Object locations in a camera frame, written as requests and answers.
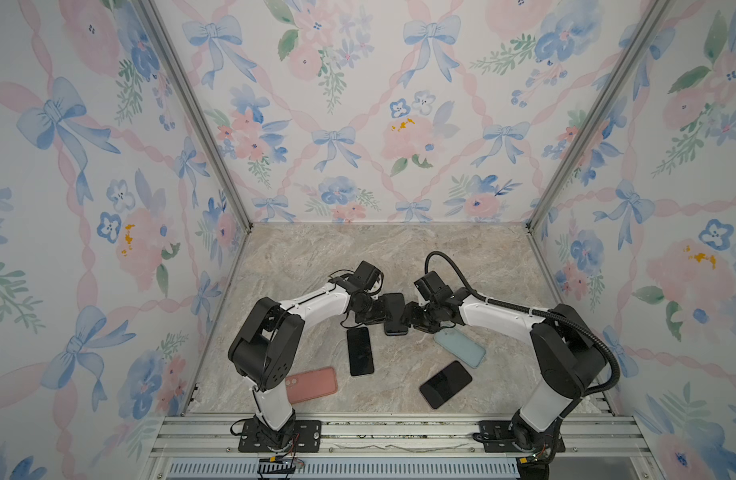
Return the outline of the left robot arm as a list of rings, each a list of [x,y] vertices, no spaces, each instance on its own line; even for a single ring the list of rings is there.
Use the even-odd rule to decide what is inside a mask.
[[[291,300],[259,299],[232,341],[228,359],[249,385],[255,406],[251,425],[271,449],[293,441],[295,411],[285,380],[303,334],[341,314],[353,314],[361,325],[383,322],[388,310],[383,295],[339,280]]]

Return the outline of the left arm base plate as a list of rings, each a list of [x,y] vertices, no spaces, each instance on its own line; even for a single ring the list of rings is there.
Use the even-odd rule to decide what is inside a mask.
[[[238,437],[237,450],[241,453],[317,453],[322,439],[322,422],[319,420],[289,420],[276,431],[261,420],[243,421],[243,428],[230,433]]]

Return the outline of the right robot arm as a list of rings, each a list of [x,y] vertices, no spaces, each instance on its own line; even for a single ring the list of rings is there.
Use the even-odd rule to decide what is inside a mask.
[[[477,326],[533,347],[541,380],[506,428],[506,440],[523,452],[554,454],[565,417],[584,397],[615,387],[621,377],[611,349],[565,304],[544,310],[460,289],[423,305],[408,303],[400,321],[428,334]]]

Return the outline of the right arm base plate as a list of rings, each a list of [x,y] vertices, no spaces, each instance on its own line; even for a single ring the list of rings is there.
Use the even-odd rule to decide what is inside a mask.
[[[553,422],[543,432],[534,431],[519,420],[483,420],[472,439],[484,446],[487,453],[515,453],[520,455],[549,455],[566,451],[559,423]]]

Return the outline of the black phone case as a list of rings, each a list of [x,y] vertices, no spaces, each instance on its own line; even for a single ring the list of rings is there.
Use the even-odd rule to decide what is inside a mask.
[[[404,336],[408,334],[409,327],[403,322],[405,311],[405,298],[402,293],[387,293],[381,296],[385,318],[383,320],[383,331],[388,337]]]

